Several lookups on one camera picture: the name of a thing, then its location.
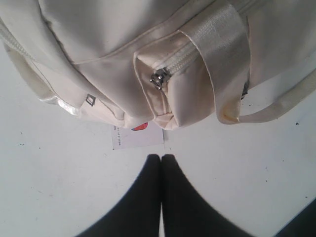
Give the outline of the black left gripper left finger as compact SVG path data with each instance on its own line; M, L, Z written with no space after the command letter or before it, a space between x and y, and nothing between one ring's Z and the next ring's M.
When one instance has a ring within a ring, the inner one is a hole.
M160 157L148 155L121 200L79 237L158 237L161 210Z

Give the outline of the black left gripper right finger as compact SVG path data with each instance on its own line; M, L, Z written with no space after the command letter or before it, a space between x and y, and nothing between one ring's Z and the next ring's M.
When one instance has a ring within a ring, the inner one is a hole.
M166 237L249 237L211 207L191 185L175 156L161 158L161 204Z

